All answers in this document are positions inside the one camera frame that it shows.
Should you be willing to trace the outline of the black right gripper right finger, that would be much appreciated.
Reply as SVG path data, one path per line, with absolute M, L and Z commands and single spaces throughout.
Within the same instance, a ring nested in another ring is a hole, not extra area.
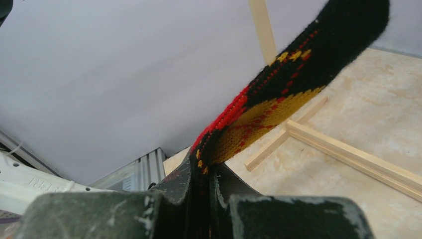
M 210 177 L 213 239 L 372 239 L 359 206 L 345 197 L 265 196 L 225 164 Z

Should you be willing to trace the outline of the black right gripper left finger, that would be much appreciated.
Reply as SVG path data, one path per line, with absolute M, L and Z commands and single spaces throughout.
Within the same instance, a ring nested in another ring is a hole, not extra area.
M 16 239 L 158 239 L 186 236 L 187 161 L 144 192 L 49 193 L 20 220 Z

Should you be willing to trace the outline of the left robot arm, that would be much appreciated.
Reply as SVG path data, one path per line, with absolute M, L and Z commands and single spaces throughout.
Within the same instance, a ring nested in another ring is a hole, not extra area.
M 109 192 L 75 183 L 12 160 L 0 154 L 0 209 L 23 215 L 40 195 L 64 192 Z

